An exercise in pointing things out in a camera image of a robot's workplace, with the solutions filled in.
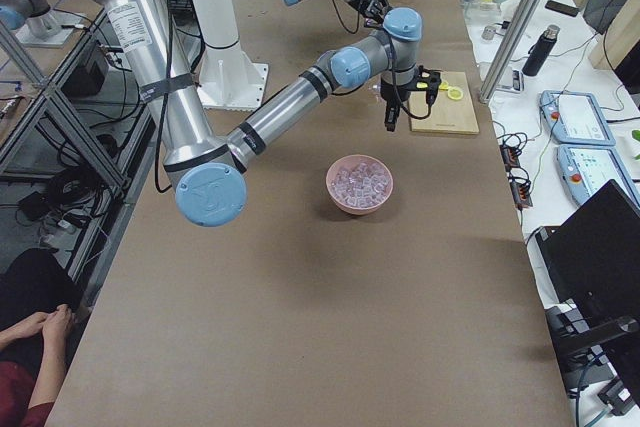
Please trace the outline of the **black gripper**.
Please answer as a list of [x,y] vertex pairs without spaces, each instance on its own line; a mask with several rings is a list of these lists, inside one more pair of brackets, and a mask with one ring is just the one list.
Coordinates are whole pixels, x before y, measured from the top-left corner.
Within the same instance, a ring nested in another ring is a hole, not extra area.
[[357,0],[358,13],[375,22],[383,22],[389,10],[388,0]]
[[380,95],[386,102],[384,124],[387,131],[395,131],[401,108],[406,106],[414,86],[413,71],[385,71],[380,75]]

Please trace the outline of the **seated person's hands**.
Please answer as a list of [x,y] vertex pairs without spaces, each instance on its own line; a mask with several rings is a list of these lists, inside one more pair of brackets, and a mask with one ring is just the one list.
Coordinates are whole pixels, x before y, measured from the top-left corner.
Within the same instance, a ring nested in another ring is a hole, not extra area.
[[47,351],[63,349],[71,332],[75,314],[70,307],[62,304],[51,313],[36,312],[9,328],[14,340],[30,338],[41,334]]

